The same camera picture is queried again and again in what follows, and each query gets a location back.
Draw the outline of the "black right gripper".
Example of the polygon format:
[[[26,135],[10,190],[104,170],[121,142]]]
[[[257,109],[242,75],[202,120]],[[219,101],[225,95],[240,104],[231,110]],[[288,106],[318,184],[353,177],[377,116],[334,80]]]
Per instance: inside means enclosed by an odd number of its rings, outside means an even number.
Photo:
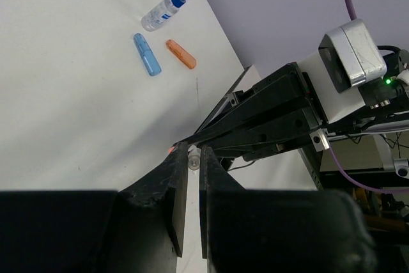
[[[320,128],[310,109],[310,80],[328,123],[365,106],[357,88],[336,90],[319,52],[314,52],[239,92],[239,103],[183,141],[210,145],[218,157],[242,156],[246,161],[299,149],[311,143],[310,134]]]

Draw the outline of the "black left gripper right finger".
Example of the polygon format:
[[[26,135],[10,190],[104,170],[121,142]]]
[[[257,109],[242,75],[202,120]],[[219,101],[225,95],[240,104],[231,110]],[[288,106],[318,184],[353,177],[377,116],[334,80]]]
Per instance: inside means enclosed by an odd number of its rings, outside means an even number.
[[[209,272],[375,272],[362,212],[341,191],[242,187],[204,147],[199,173]]]

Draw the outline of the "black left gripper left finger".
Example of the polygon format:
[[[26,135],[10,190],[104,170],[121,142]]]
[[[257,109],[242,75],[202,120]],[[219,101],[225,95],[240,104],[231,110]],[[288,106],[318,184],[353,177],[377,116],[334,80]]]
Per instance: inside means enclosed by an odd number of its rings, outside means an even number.
[[[175,272],[187,143],[122,191],[3,191],[2,272]]]

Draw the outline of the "orange eraser case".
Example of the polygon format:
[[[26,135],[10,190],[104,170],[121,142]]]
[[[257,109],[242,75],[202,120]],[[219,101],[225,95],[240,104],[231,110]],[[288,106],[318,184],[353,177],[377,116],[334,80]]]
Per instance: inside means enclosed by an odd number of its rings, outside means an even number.
[[[190,70],[194,69],[197,65],[195,57],[193,57],[189,52],[187,52],[181,45],[176,43],[174,40],[166,41],[167,49],[176,56],[187,68]]]

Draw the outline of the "blue translucent eraser case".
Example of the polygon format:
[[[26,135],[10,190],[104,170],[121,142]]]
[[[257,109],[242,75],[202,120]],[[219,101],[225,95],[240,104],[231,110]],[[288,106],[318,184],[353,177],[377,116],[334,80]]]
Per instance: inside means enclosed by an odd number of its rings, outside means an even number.
[[[162,69],[145,37],[136,33],[133,41],[148,75],[151,77],[159,75]]]

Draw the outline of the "clear bottle blue cap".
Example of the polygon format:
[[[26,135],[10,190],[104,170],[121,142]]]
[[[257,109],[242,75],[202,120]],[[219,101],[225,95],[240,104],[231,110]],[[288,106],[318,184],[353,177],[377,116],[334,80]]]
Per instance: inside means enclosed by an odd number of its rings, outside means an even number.
[[[162,0],[151,9],[142,19],[142,27],[149,31],[155,31],[165,26],[187,0]]]

